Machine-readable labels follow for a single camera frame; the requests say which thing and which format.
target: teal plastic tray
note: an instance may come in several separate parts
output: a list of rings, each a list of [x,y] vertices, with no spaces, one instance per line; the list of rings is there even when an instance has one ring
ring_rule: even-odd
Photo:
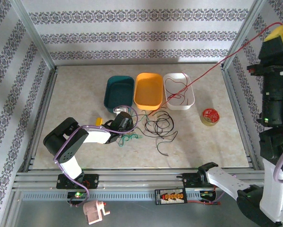
[[[113,113],[119,105],[132,106],[134,95],[134,79],[129,76],[113,76],[107,82],[104,106]]]

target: white plastic tray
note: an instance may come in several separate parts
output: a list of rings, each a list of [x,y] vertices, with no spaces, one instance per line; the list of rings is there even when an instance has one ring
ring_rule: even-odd
[[[164,76],[164,89],[166,100],[168,97],[176,94],[182,90],[186,85],[191,83],[191,79],[184,73],[168,73]],[[187,110],[195,102],[195,96],[192,86],[189,86],[187,90],[180,92],[174,98],[171,98],[167,102],[167,107],[170,110]]]

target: red wire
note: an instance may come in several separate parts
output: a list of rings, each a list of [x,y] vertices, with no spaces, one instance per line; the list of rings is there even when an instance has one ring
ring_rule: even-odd
[[[215,205],[214,203],[211,203],[211,202],[200,202],[200,201],[188,201],[188,202],[194,202],[194,203],[199,203],[203,205]]]
[[[89,181],[87,181],[87,180],[85,180],[85,181],[83,181],[83,183],[87,183],[87,187],[89,187],[90,186],[90,183],[89,183]]]
[[[260,33],[258,33],[254,38],[252,38],[251,40],[249,40],[248,42],[246,42],[242,47],[240,47],[237,51],[235,51],[233,54],[230,54],[228,56],[226,56],[224,59],[222,59],[221,61],[219,61],[217,64],[215,64],[213,67],[211,67],[210,69],[208,69],[203,75],[201,75],[200,77],[196,78],[195,80],[193,80],[190,84],[188,84],[187,86],[185,86],[183,89],[181,89],[179,92],[177,92],[176,94],[173,94],[171,97],[169,97],[167,99],[166,102],[164,102],[162,105],[166,104],[170,99],[172,99],[174,96],[178,95],[180,92],[184,91],[187,87],[191,86],[193,83],[195,83],[196,81],[198,81],[200,78],[202,78],[204,75],[206,75],[208,72],[210,72],[212,69],[214,69],[216,66],[218,66],[220,63],[222,63],[224,60],[232,57],[233,55],[237,54],[239,51],[241,51],[245,46],[247,46],[250,42],[254,41],[257,37],[259,37],[262,33],[264,33],[266,30],[268,30],[270,27],[274,26],[274,25],[283,25],[283,23],[281,22],[274,22],[272,24],[270,24],[269,26],[265,27]]]
[[[176,82],[176,81],[173,80],[172,78],[167,78],[167,79],[165,80],[165,89],[166,89],[166,91],[167,91],[168,93],[170,93],[170,95],[168,96],[167,100],[170,100],[170,99],[172,99],[172,98],[181,99],[181,98],[183,97],[184,100],[181,102],[181,105],[182,105],[182,103],[184,103],[184,101],[185,101],[185,99],[186,99],[186,92],[187,92],[187,90],[188,90],[188,87],[187,87],[187,85],[188,85],[188,78],[187,78],[186,74],[184,74],[183,72],[182,72],[182,74],[183,74],[183,75],[185,76],[185,78],[186,78],[186,83],[183,83],[183,82]],[[174,83],[183,84],[185,87],[184,87],[181,91],[184,91],[184,94],[174,94],[174,93],[172,93],[172,92],[169,92],[169,91],[167,90],[167,88],[166,88],[166,82],[167,82],[168,79],[171,80],[171,81],[174,82]]]

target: metal profile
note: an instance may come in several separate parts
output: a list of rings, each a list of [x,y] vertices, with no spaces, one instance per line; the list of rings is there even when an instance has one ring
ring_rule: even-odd
[[[200,192],[194,190],[186,191],[188,200],[201,199]],[[24,192],[23,201],[65,201],[65,192]],[[104,201],[155,201],[154,192],[92,192],[89,200]]]
[[[177,58],[144,58],[144,59],[96,59],[96,60],[62,60],[56,61],[56,66],[84,66],[84,65],[155,65],[155,64],[216,64],[217,61],[186,61]]]
[[[34,24],[27,13],[23,3],[21,0],[10,0],[11,5],[13,6],[14,10],[18,14],[20,20],[22,21],[23,25],[25,26],[25,29],[28,31],[31,39],[37,46],[38,50],[41,52],[42,58],[47,63],[47,66],[53,70],[55,69],[55,64],[53,62],[53,59],[48,52],[48,50],[45,47],[45,44],[42,41],[41,36],[37,32],[36,28],[34,27]]]
[[[38,147],[38,143],[41,137],[41,133],[43,130],[43,126],[44,126],[44,122],[45,122],[45,118],[48,112],[48,108],[49,108],[49,103],[51,100],[51,96],[53,93],[53,88],[55,85],[55,81],[56,81],[56,77],[57,77],[57,72],[55,70],[51,70],[48,76],[48,87],[45,88],[44,90],[44,100],[43,100],[43,105],[40,106],[41,110],[40,110],[40,116],[38,121],[36,122],[36,133],[32,138],[31,141],[31,147],[28,148],[28,154],[27,154],[27,158],[26,158],[26,162],[24,163],[24,168],[23,171],[27,172],[29,170],[29,166],[30,166],[30,162],[33,160],[32,157],[35,156],[36,154],[36,150]]]
[[[246,129],[243,117],[242,117],[242,113],[241,113],[240,108],[239,108],[238,101],[235,98],[235,92],[234,92],[233,86],[230,82],[230,76],[229,76],[228,71],[226,69],[222,70],[221,72],[222,72],[223,80],[225,81],[225,85],[226,85],[226,88],[227,88],[227,91],[228,91],[228,95],[229,95],[229,99],[230,99],[230,102],[231,102],[231,105],[232,105],[232,109],[233,109],[233,112],[234,112],[236,123],[237,123],[238,129],[239,129],[239,132],[240,132],[242,144],[245,148],[246,153],[250,155],[252,167],[255,170],[258,170],[259,166],[258,166],[258,163],[257,163],[257,159],[256,159],[256,156],[254,154],[254,150],[252,148],[250,138],[248,136],[248,132],[247,132],[247,129]]]
[[[18,212],[23,199],[23,194],[22,192],[11,192],[11,195],[12,199],[11,201],[8,201],[8,206],[6,207],[3,220],[0,225],[2,227],[15,226],[18,217]]]
[[[257,15],[260,13],[260,11],[263,8],[265,3],[266,3],[266,0],[255,0],[253,2],[252,6],[250,8],[250,11],[247,15],[247,18],[242,23],[242,25],[241,25],[238,33],[237,33],[237,36],[236,36],[234,42],[232,43],[232,46],[229,49],[228,55],[233,54],[236,50],[238,50],[238,48],[242,44],[243,40],[245,39],[245,37],[249,33]],[[225,60],[224,65],[223,65],[223,68],[225,70],[227,70],[229,68],[234,57],[235,56],[232,56],[232,57]]]
[[[248,184],[262,186],[264,183],[264,171],[255,171],[251,168],[225,168],[227,173]],[[197,169],[180,170],[90,170],[86,174],[99,174],[97,189],[90,192],[136,192],[154,191],[155,189],[167,189],[183,187],[182,179],[178,178],[182,173],[196,173]],[[13,183],[13,191],[44,192],[66,191],[56,189],[56,181],[61,171],[29,171],[17,173]]]

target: bracket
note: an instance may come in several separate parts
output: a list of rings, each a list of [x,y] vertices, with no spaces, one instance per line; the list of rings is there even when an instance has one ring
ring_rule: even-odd
[[[88,189],[96,189],[98,186],[98,174],[85,174],[82,184]],[[64,174],[59,174],[56,183],[56,189],[81,189],[74,185]]]
[[[184,173],[177,177],[183,178],[184,188],[214,188],[213,184],[202,182],[198,173]]]

